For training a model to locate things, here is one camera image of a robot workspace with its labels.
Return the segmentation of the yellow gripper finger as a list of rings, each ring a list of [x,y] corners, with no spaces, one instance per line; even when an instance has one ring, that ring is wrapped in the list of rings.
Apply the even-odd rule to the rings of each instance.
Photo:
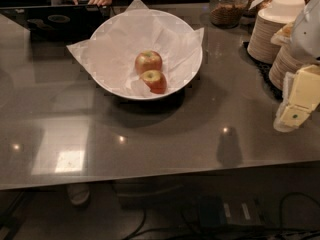
[[[320,104],[320,67],[308,65],[295,74],[287,72],[283,81],[283,101],[286,106],[308,113]]]
[[[303,107],[281,103],[273,123],[279,132],[291,132],[298,129],[310,116]]]

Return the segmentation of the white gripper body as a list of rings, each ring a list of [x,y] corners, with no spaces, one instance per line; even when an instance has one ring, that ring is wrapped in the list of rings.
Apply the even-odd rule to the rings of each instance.
[[[320,63],[320,0],[310,0],[297,16],[290,37],[292,56],[305,63]]]

